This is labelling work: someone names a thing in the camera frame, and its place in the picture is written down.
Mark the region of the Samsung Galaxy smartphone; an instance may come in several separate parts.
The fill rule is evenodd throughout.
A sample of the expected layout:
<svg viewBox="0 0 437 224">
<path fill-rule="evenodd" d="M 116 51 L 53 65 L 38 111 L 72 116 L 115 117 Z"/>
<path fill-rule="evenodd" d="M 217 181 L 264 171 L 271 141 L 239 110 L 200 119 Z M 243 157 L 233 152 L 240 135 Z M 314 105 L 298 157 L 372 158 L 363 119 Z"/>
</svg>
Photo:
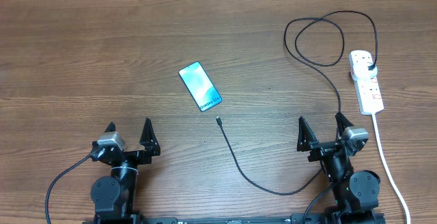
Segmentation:
<svg viewBox="0 0 437 224">
<path fill-rule="evenodd" d="M 198 62 L 181 69 L 179 75 L 201 112 L 222 102 L 222 97 Z"/>
</svg>

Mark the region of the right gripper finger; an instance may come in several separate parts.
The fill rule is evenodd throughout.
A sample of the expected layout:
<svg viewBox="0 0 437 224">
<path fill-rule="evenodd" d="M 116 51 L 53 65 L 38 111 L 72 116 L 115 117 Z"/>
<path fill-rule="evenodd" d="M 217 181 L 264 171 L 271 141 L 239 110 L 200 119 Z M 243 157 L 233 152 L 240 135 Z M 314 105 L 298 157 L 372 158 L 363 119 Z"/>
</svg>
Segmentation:
<svg viewBox="0 0 437 224">
<path fill-rule="evenodd" d="M 299 152 L 307 152 L 313 149 L 319 143 L 316 135 L 308 125 L 306 119 L 301 116 L 298 119 L 298 142 L 297 150 Z"/>
<path fill-rule="evenodd" d="M 353 126 L 353 123 L 350 122 L 342 112 L 338 112 L 335 115 L 335 119 L 337 121 L 337 130 L 339 135 L 342 135 L 346 128 Z"/>
</svg>

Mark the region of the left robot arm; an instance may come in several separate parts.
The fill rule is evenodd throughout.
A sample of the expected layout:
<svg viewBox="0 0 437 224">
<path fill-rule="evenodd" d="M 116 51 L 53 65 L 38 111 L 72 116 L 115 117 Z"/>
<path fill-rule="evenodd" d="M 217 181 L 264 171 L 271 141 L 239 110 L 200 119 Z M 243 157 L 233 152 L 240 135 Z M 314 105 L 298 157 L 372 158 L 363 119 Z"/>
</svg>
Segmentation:
<svg viewBox="0 0 437 224">
<path fill-rule="evenodd" d="M 90 190 L 95 205 L 94 223 L 146 223 L 135 210 L 135 196 L 139 165 L 148 165 L 160 155 L 160 145 L 153 131 L 151 119 L 145 120 L 139 144 L 142 150 L 126 151 L 126 143 L 116 131 L 114 123 L 92 143 L 90 158 L 111 167 L 109 176 L 97 179 Z"/>
</svg>

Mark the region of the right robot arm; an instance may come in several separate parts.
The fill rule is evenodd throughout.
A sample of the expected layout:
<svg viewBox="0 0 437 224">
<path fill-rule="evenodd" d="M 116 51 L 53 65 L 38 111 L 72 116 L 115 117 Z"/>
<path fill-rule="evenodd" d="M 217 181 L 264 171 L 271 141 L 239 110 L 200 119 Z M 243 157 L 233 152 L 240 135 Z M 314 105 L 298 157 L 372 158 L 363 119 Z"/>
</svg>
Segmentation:
<svg viewBox="0 0 437 224">
<path fill-rule="evenodd" d="M 298 120 L 299 152 L 308 152 L 308 161 L 319 162 L 330 186 L 307 207 L 297 223 L 384 223 L 384 215 L 376 214 L 380 177 L 373 171 L 354 171 L 350 158 L 366 145 L 369 134 L 362 126 L 355 126 L 342 113 L 335 115 L 338 138 L 321 142 L 305 118 Z M 312 207 L 332 192 L 335 205 L 323 213 L 311 214 Z"/>
</svg>

